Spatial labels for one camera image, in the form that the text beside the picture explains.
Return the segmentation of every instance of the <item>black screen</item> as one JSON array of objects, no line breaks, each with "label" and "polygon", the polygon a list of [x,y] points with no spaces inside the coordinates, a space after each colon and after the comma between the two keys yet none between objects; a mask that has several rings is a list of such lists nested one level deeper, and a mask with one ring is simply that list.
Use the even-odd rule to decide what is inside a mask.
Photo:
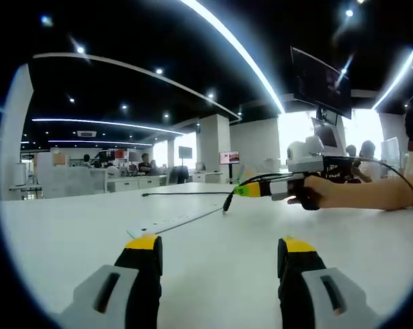
[{"label": "black screen", "polygon": [[294,97],[351,119],[350,81],[323,62],[292,47]]},{"label": "black screen", "polygon": [[335,134],[329,124],[322,121],[313,120],[315,127],[315,135],[319,137],[324,146],[338,147]]}]

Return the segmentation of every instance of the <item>hand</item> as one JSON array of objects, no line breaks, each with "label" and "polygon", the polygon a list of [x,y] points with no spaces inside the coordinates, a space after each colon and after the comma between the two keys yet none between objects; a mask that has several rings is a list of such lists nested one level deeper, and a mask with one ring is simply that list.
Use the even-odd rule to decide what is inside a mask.
[{"label": "hand", "polygon": [[[324,178],[309,176],[304,180],[304,187],[311,188],[315,195],[318,206],[320,208],[335,208],[339,197],[339,184],[330,182]],[[299,204],[300,201],[296,198],[289,199],[288,204]]]}]

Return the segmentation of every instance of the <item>window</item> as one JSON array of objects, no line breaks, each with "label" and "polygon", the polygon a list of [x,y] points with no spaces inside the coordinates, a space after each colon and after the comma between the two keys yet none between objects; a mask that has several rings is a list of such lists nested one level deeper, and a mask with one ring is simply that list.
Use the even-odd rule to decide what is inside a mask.
[{"label": "window", "polygon": [[153,145],[153,160],[156,161],[157,167],[168,165],[168,142],[163,141]]},{"label": "window", "polygon": [[174,139],[174,166],[182,166],[182,159],[179,158],[179,147],[185,146],[193,149],[193,158],[184,159],[184,166],[188,169],[196,168],[197,147],[196,147],[196,132],[176,137]]},{"label": "window", "polygon": [[342,117],[344,124],[345,141],[347,146],[356,146],[357,156],[364,141],[372,141],[376,147],[374,157],[381,159],[381,142],[384,141],[384,133],[380,123],[379,113],[368,109],[353,109],[351,120]]},{"label": "window", "polygon": [[287,148],[294,141],[305,142],[314,135],[314,125],[311,118],[316,117],[316,111],[302,111],[279,115],[280,159],[281,165],[286,164]]}]

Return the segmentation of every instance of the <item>gray gripper part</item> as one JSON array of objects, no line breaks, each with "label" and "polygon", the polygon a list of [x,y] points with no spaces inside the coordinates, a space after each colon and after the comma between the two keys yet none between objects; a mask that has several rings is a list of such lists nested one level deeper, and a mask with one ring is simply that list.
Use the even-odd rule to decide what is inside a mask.
[{"label": "gray gripper part", "polygon": [[[73,302],[61,314],[54,316],[62,328],[110,328],[126,327],[126,306],[137,269],[104,265],[82,282],[73,292]],[[99,312],[96,305],[109,278],[116,278],[106,310]]]},{"label": "gray gripper part", "polygon": [[[315,329],[368,329],[379,325],[376,313],[366,304],[365,292],[336,268],[302,273],[314,307]],[[335,315],[327,281],[340,303],[340,315]]]}]

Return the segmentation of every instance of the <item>office desk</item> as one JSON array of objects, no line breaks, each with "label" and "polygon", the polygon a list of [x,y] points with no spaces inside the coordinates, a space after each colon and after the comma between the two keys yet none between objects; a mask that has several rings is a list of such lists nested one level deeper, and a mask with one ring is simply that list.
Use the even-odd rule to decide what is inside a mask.
[{"label": "office desk", "polygon": [[165,179],[166,177],[166,175],[159,175],[108,178],[108,191],[122,192],[159,187],[161,185],[161,179]]},{"label": "office desk", "polygon": [[[230,191],[228,184],[181,184],[144,190]],[[222,206],[225,195],[155,195],[144,191],[1,202],[1,225],[16,268],[51,312],[73,288],[113,264],[126,233],[158,230]],[[388,315],[413,284],[413,210],[316,212],[269,198],[234,197],[221,211],[161,234],[163,294],[159,328],[280,328],[276,248],[287,235],[311,243]]]}]

